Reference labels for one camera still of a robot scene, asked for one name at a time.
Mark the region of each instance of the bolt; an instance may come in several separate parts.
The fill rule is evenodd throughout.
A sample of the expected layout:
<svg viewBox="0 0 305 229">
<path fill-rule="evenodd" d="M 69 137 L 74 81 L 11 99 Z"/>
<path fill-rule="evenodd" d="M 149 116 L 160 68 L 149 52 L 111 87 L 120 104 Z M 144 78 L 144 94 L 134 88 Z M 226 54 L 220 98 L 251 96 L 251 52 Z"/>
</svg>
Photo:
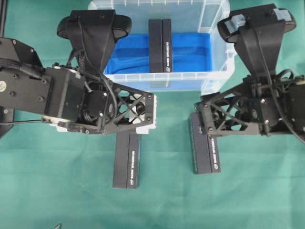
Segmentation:
<svg viewBox="0 0 305 229">
<path fill-rule="evenodd" d="M 39 96 L 39 97 L 38 97 L 38 101 L 39 101 L 39 102 L 43 102 L 43 101 L 44 101 L 44 98 L 43 98 L 42 96 Z"/>
<path fill-rule="evenodd" d="M 257 113 L 257 111 L 255 109 L 252 109 L 252 117 L 254 119 L 257 119 L 257 117 L 258 117 L 258 113 Z"/>
</svg>

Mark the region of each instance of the clear plastic bin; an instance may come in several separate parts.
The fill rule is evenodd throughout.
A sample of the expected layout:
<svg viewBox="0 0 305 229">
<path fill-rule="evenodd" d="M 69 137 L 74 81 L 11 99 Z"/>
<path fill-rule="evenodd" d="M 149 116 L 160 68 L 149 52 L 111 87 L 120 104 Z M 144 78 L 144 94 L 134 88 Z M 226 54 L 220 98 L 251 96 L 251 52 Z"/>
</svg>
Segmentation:
<svg viewBox="0 0 305 229">
<path fill-rule="evenodd" d="M 217 22 L 228 17 L 228 0 L 93 0 L 90 10 L 115 9 L 132 19 L 131 34 L 148 34 L 149 19 L 172 20 L 172 33 L 209 33 L 212 68 L 206 72 L 107 74 L 114 82 L 148 91 L 217 92 L 232 76 L 236 52 L 220 37 Z"/>
</svg>

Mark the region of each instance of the small black box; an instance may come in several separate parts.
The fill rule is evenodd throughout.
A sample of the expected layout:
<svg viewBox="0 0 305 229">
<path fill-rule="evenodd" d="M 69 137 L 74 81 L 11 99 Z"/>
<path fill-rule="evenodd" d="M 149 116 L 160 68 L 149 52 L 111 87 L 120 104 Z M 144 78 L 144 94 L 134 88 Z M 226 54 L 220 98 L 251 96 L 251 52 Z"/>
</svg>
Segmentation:
<svg viewBox="0 0 305 229">
<path fill-rule="evenodd" d="M 162 56 L 162 21 L 160 19 L 148 20 L 149 36 L 149 72 L 163 72 Z"/>
<path fill-rule="evenodd" d="M 117 133 L 112 187 L 138 187 L 140 145 L 141 135 L 134 130 Z"/>
<path fill-rule="evenodd" d="M 217 139 L 203 133 L 197 113 L 191 113 L 189 126 L 193 153 L 194 173 L 211 174 L 220 173 L 220 161 Z"/>
</svg>

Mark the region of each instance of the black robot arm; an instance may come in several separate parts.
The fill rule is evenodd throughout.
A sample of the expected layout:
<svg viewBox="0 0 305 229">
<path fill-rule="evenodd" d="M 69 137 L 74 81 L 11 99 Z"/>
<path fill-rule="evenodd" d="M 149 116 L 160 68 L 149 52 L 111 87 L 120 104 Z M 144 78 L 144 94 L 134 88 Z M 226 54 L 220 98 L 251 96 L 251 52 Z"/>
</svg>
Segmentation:
<svg viewBox="0 0 305 229">
<path fill-rule="evenodd" d="M 269 4 L 234 10 L 217 26 L 221 37 L 234 43 L 250 75 L 195 104 L 197 116 L 192 117 L 198 119 L 205 144 L 220 136 L 258 134 L 294 134 L 305 143 L 304 76 L 295 77 L 290 69 L 275 72 L 283 35 L 296 27 L 292 14 Z"/>
<path fill-rule="evenodd" d="M 60 131 L 86 134 L 155 128 L 156 96 L 113 83 L 103 70 L 131 19 L 115 10 L 75 10 L 57 29 L 72 52 L 65 65 L 43 68 L 34 49 L 0 38 L 0 132 L 13 122 L 13 109 L 41 114 Z M 77 59 L 78 66 L 71 61 Z"/>
</svg>

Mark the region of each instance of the green tablecloth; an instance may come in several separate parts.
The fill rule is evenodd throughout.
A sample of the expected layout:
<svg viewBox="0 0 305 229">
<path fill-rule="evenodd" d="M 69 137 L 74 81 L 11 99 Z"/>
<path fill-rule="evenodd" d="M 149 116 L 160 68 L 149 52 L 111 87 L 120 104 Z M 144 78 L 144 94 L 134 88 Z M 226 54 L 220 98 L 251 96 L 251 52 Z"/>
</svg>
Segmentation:
<svg viewBox="0 0 305 229">
<path fill-rule="evenodd" d="M 61 18 L 89 1 L 9 0 L 5 37 L 36 49 L 44 66 L 71 47 L 56 36 Z M 303 0 L 275 0 L 298 27 L 284 36 L 278 70 L 305 73 Z M 232 0 L 232 10 L 269 1 Z M 222 91 L 241 82 L 236 71 Z M 192 172 L 187 118 L 199 92 L 156 93 L 157 129 L 142 138 L 140 186 L 112 188 L 115 135 L 57 133 L 17 125 L 0 140 L 0 228 L 302 228 L 305 146 L 295 137 L 219 139 L 222 173 Z M 16 119 L 39 118 L 17 112 Z"/>
</svg>

